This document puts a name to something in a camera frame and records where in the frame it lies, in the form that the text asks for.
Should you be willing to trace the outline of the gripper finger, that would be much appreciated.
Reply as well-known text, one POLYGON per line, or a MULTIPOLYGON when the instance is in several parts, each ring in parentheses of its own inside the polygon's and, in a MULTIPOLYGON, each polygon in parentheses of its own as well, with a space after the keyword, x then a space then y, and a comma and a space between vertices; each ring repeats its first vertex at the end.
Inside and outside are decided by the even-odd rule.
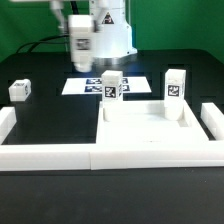
POLYGON ((95 0, 94 9, 94 32, 97 33, 100 31, 101 19, 104 13, 109 9, 109 0, 95 0))
POLYGON ((50 1, 50 9, 55 18, 58 20, 58 28, 62 34, 66 34, 68 32, 68 28, 67 28, 67 20, 62 12, 63 8, 64 5, 62 0, 50 1))

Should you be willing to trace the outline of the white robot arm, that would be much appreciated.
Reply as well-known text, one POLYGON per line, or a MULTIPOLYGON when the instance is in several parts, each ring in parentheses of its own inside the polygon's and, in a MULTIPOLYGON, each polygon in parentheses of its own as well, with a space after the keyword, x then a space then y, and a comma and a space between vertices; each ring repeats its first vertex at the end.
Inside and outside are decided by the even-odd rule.
POLYGON ((70 38, 71 61, 77 71, 89 72, 92 64, 119 64, 137 53, 132 28, 126 21, 126 0, 78 0, 89 3, 87 15, 62 14, 63 3, 70 0, 11 0, 48 2, 59 22, 59 29, 70 38))

